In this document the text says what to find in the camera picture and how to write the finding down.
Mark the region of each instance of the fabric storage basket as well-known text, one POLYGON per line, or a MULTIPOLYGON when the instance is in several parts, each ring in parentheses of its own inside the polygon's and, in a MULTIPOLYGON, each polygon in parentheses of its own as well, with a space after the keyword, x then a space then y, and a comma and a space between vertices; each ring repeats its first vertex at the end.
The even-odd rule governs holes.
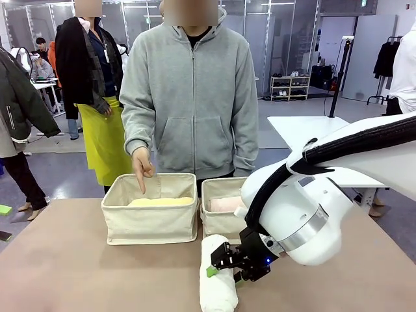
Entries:
POLYGON ((198 206, 193 174, 157 174, 145 179, 142 194, 134 174, 121 175, 105 195, 101 208, 108 227, 107 244, 171 244, 196 239, 198 206), (193 199, 190 205, 127 207, 139 198, 193 199))
POLYGON ((247 227, 246 221, 233 213, 211 211, 211 200, 240 196, 245 177, 209 179, 202 183, 201 219, 203 236, 220 234, 229 239, 230 244, 240 244, 239 233, 247 227))

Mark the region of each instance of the hood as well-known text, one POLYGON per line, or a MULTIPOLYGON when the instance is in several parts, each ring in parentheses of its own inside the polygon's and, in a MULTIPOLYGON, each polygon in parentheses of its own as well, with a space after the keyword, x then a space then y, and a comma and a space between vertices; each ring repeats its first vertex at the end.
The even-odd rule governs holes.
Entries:
MULTIPOLYGON (((227 17, 227 11, 225 11, 223 8, 218 8, 218 25, 212 26, 211 31, 209 31, 207 35, 203 37, 201 42, 205 42, 214 38, 223 28, 222 22, 225 20, 226 17, 227 17)), ((184 32, 182 27, 180 26, 169 26, 169 27, 173 30, 176 38, 178 38, 181 41, 182 40, 188 41, 187 34, 184 32)))

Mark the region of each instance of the table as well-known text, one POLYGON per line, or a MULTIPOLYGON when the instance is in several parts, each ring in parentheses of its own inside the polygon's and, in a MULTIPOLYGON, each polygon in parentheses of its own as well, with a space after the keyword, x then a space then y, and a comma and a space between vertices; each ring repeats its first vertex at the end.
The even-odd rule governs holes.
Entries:
POLYGON ((53 98, 55 100, 55 105, 56 105, 57 110, 58 110, 58 114, 55 114, 54 117, 58 117, 60 115, 65 114, 65 112, 60 109, 61 108, 61 104, 58 102, 57 95, 55 93, 55 88, 54 88, 54 86, 56 85, 56 82, 55 81, 58 81, 58 79, 57 78, 48 79, 48 81, 51 81, 51 82, 50 83, 32 83, 32 85, 34 86, 35 89, 42 91, 42 93, 43 93, 43 95, 45 97, 46 105, 48 106, 48 109, 50 111, 52 111, 52 113, 53 113, 52 103, 50 102, 49 96, 47 96, 46 91, 45 91, 46 88, 51 88, 52 89, 53 98))
MULTIPOLYGON (((349 125, 345 120, 325 116, 290 116, 290 117, 268 117, 272 127, 284 139, 288 147, 293 150, 308 143, 312 138, 322 138, 326 135, 349 125)), ((361 208, 369 212, 372 201, 378 188, 386 186, 360 172, 335 168, 334 172, 321 174, 336 182, 340 187, 363 189, 361 208)))
MULTIPOLYGON (((200 239, 108 246, 101 200, 56 200, 0 253, 7 312, 198 312, 200 239)), ((278 259, 238 289, 236 312, 410 312, 416 266, 358 207, 321 266, 278 259)))

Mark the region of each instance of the silver ring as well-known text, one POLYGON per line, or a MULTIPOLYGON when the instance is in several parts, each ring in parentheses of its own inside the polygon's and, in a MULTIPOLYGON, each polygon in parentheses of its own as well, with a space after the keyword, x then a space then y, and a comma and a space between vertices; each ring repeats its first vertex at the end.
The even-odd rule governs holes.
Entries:
POLYGON ((279 245, 286 251, 291 252, 305 243, 309 242, 326 224, 328 214, 319 205, 315 214, 298 231, 291 236, 279 241, 279 245))

